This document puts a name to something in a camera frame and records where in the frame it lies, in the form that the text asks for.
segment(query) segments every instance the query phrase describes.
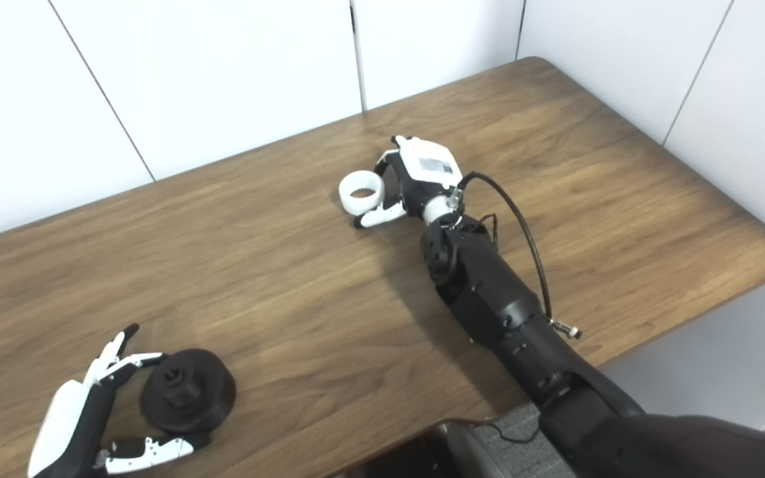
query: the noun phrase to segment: panel seam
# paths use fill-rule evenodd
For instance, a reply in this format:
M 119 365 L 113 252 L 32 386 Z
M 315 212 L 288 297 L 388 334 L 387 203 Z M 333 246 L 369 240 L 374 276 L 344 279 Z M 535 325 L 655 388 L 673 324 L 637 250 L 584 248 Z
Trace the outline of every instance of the panel seam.
M 149 169 L 149 164 L 146 163 L 146 160 L 143 160 L 143 155 L 140 154 L 140 149 L 137 148 L 137 145 L 134 144 L 134 140 L 131 139 L 131 134 L 128 133 L 128 130 L 126 129 L 125 125 L 122 123 L 122 120 L 120 119 L 120 115 L 116 112 L 114 109 L 114 106 L 112 105 L 112 101 L 108 99 L 108 95 L 106 94 L 106 91 L 103 90 L 102 85 L 100 84 L 100 81 L 96 78 L 96 75 L 94 75 L 93 69 L 91 69 L 90 64 L 88 64 L 87 58 L 84 58 L 84 54 L 82 54 L 81 49 L 78 48 L 78 45 L 76 44 L 76 40 L 73 39 L 72 34 L 70 34 L 70 30 L 66 27 L 66 24 L 64 24 L 64 19 L 61 18 L 60 13 L 58 13 L 58 9 L 55 9 L 54 4 L 52 4 L 52 0 L 46 0 L 46 2 L 49 4 L 49 6 L 52 7 L 52 12 L 55 12 L 55 16 L 58 17 L 58 22 L 60 22 L 61 27 L 64 28 L 64 31 L 66 31 L 66 36 L 70 37 L 70 42 L 72 43 L 73 47 L 76 49 L 76 52 L 78 52 L 78 56 L 81 57 L 82 63 L 84 63 L 84 66 L 88 69 L 88 72 L 90 73 L 91 78 L 94 79 L 94 83 L 96 84 L 96 87 L 100 89 L 100 93 L 102 94 L 102 97 L 106 99 L 106 103 L 108 104 L 108 107 L 112 110 L 112 113 L 114 113 L 114 117 L 118 121 L 118 124 L 122 128 L 122 131 L 126 134 L 126 137 L 128 138 L 128 142 L 131 143 L 131 147 L 134 148 L 134 152 L 137 153 L 137 157 L 140 158 L 140 163 L 143 164 L 143 167 L 145 167 L 146 172 L 149 173 L 149 178 L 152 179 L 152 182 L 155 182 L 155 175 L 153 175 L 152 170 Z
M 521 49 L 521 34 L 525 31 L 525 11 L 527 11 L 527 0 L 523 1 L 521 5 L 521 21 L 519 21 L 519 42 L 515 45 L 515 58 L 513 61 L 519 59 L 519 50 Z
M 356 5 L 355 0 L 350 0 L 350 23 L 353 27 L 353 50 L 356 55 L 356 74 L 359 80 L 359 102 L 362 106 L 362 112 L 368 111 L 368 99 L 365 93 L 365 70 L 362 66 L 362 48 L 359 45 L 359 28 L 358 21 L 356 21 Z
M 719 27 L 717 27 L 716 32 L 713 33 L 713 39 L 710 40 L 710 45 L 707 45 L 707 51 L 704 53 L 704 57 L 701 59 L 701 63 L 699 64 L 699 69 L 695 71 L 695 75 L 693 76 L 693 81 L 689 83 L 689 88 L 687 88 L 687 93 L 683 95 L 683 100 L 681 100 L 681 105 L 677 107 L 677 112 L 675 113 L 675 117 L 671 119 L 671 124 L 669 125 L 669 129 L 667 132 L 665 132 L 665 137 L 663 138 L 663 142 L 661 143 L 661 146 L 665 147 L 665 142 L 669 140 L 669 136 L 671 135 L 671 130 L 674 129 L 675 123 L 677 123 L 677 118 L 681 115 L 681 112 L 683 111 L 683 106 L 686 105 L 687 99 L 689 98 L 689 94 L 692 93 L 693 87 L 695 87 L 695 82 L 699 79 L 699 74 L 701 73 L 701 69 L 704 68 L 704 64 L 707 62 L 707 57 L 710 56 L 710 51 L 713 50 L 713 43 L 716 42 L 716 39 L 719 38 L 719 33 L 722 31 L 722 26 L 725 25 L 725 19 L 728 18 L 728 13 L 731 12 L 731 7 L 734 5 L 734 0 L 731 0 L 730 3 L 728 3 L 728 8 L 725 9 L 725 15 L 722 15 L 722 21 L 719 22 Z

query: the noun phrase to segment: label sticker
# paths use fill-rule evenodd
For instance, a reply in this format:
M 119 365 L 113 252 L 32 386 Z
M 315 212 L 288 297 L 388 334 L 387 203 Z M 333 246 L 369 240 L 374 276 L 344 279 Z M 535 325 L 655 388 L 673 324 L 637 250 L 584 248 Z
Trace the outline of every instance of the label sticker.
M 453 169 L 450 167 L 450 164 L 446 163 L 445 161 L 441 161 L 440 159 L 433 159 L 429 157 L 422 157 L 418 158 L 419 162 L 421 163 L 421 169 L 424 171 L 435 171 L 437 173 L 449 173 L 449 175 L 452 175 Z

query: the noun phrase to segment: white wall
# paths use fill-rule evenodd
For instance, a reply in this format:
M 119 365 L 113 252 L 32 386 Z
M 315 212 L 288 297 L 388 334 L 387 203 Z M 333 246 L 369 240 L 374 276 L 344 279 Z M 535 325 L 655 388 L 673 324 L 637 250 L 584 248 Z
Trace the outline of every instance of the white wall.
M 0 231 L 151 182 L 42 1 L 0 1 Z
M 728 0 L 528 0 L 519 58 L 546 58 L 662 143 L 726 8 Z
M 353 0 L 367 108 L 515 60 L 523 0 Z
M 665 146 L 765 222 L 765 0 L 734 0 Z M 608 372 L 650 408 L 765 427 L 765 287 Z
M 348 0 L 54 0 L 155 178 L 361 111 Z

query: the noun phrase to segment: black robotic forearm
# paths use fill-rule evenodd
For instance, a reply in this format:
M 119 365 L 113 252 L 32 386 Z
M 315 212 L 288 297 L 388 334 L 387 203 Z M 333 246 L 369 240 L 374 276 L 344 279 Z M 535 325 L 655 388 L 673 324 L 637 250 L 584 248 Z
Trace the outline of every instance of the black robotic forearm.
M 556 334 L 485 227 L 447 214 L 421 251 L 436 291 L 540 409 L 540 428 L 581 478 L 765 478 L 765 434 L 713 418 L 647 415 Z

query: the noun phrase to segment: robotic arm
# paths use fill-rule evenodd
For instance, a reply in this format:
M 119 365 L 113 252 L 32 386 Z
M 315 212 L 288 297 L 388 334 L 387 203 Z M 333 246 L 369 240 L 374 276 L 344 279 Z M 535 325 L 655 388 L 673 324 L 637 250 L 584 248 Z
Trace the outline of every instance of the robotic arm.
M 438 296 L 533 400 L 541 431 L 580 478 L 765 478 L 765 433 L 714 418 L 646 414 L 574 352 L 556 331 L 570 339 L 580 331 L 543 311 L 485 225 L 464 214 L 465 185 L 448 149 L 392 141 L 398 149 L 386 151 L 374 173 L 391 166 L 400 190 L 358 215 L 355 227 L 423 219 L 421 252 Z

